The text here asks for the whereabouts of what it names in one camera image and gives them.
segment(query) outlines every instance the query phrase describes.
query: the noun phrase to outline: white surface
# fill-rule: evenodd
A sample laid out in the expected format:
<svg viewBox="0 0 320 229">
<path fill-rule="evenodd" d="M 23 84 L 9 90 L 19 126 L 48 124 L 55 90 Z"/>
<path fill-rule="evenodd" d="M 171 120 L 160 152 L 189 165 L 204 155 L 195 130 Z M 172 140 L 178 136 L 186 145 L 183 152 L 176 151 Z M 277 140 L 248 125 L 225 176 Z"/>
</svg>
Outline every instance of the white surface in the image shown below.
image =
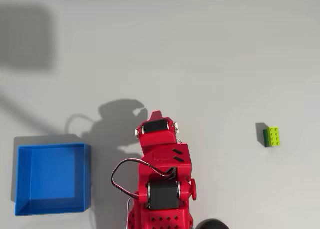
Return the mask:
<svg viewBox="0 0 320 229">
<path fill-rule="evenodd" d="M 2 97 L 61 133 L 71 115 L 99 121 L 101 105 L 136 99 L 149 112 L 161 110 L 179 122 L 179 138 L 189 145 L 197 182 L 198 200 L 191 202 L 196 225 L 217 218 L 230 229 L 319 228 L 319 0 L 0 0 L 0 4 L 20 8 L 18 14 L 25 7 L 46 12 L 52 45 L 44 46 L 51 48 L 53 61 L 37 70 L 32 61 L 26 67 L 0 61 Z M 25 43 L 16 40 L 9 40 L 16 49 Z M 281 146 L 263 148 L 255 123 L 278 126 Z M 78 120 L 70 130 L 81 136 L 91 124 Z M 125 228 L 126 200 L 110 189 L 111 171 L 101 180 L 113 194 L 95 202 L 99 225 L 93 209 L 14 216 L 14 137 L 43 134 L 32 123 L 1 110 L 0 227 Z M 140 152 L 138 144 L 113 149 Z M 121 153 L 113 164 L 125 157 Z M 119 198 L 117 209 L 109 207 L 109 197 Z"/>
</svg>

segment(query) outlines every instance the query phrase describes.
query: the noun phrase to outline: black object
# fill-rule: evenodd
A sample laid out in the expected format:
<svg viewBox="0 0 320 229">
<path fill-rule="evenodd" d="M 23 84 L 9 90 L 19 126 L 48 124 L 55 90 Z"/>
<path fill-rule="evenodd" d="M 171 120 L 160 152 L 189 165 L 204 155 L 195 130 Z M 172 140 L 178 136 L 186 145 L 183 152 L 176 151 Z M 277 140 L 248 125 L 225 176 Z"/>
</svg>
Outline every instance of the black object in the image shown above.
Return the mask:
<svg viewBox="0 0 320 229">
<path fill-rule="evenodd" d="M 150 210 L 179 208 L 178 186 L 175 181 L 150 183 Z"/>
<path fill-rule="evenodd" d="M 158 131 L 167 131 L 168 122 L 165 119 L 148 121 L 143 124 L 145 133 L 153 133 Z"/>
<path fill-rule="evenodd" d="M 206 220 L 196 229 L 229 229 L 223 222 L 215 219 Z"/>
</svg>

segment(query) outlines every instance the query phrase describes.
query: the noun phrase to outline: lego brick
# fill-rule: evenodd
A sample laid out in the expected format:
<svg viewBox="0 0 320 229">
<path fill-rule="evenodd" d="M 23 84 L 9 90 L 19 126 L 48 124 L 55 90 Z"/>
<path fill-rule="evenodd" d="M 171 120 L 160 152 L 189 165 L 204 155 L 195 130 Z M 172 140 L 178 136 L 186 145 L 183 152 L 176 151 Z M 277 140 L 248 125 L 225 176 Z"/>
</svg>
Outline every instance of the lego brick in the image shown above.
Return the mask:
<svg viewBox="0 0 320 229">
<path fill-rule="evenodd" d="M 267 129 L 263 130 L 263 139 L 264 139 L 264 146 L 266 148 L 270 147 L 269 138 L 268 138 L 268 130 Z"/>
<path fill-rule="evenodd" d="M 268 144 L 270 147 L 280 146 L 280 137 L 278 127 L 269 127 L 267 129 Z"/>
</svg>

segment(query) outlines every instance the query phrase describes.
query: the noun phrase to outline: lime green lego brick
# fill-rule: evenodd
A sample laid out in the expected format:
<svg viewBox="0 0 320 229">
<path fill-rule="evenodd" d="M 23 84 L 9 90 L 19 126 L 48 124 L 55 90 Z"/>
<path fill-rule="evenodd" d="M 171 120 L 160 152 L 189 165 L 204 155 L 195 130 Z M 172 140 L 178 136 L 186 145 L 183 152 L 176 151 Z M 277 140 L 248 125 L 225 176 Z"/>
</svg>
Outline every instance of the lime green lego brick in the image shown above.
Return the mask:
<svg viewBox="0 0 320 229">
<path fill-rule="evenodd" d="M 280 137 L 278 127 L 269 127 L 268 132 L 268 142 L 270 147 L 280 146 Z"/>
<path fill-rule="evenodd" d="M 263 139 L 264 139 L 264 147 L 266 148 L 270 147 L 267 129 L 263 130 Z"/>
</svg>

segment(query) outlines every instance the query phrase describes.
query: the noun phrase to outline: red robot arm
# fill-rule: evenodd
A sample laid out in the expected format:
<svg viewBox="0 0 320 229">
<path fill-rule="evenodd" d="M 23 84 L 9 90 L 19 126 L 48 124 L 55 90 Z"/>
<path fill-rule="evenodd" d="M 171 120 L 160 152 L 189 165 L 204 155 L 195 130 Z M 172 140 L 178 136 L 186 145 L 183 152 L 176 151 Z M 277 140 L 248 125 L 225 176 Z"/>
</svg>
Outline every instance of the red robot arm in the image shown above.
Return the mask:
<svg viewBox="0 0 320 229">
<path fill-rule="evenodd" d="M 161 111 L 152 113 L 150 120 L 136 130 L 143 157 L 127 159 L 113 171 L 112 184 L 133 198 L 128 214 L 127 229 L 190 229 L 194 225 L 189 198 L 197 199 L 196 182 L 192 179 L 192 163 L 187 144 L 176 134 L 178 124 Z M 138 191 L 130 193 L 113 181 L 113 175 L 126 161 L 140 163 Z"/>
</svg>

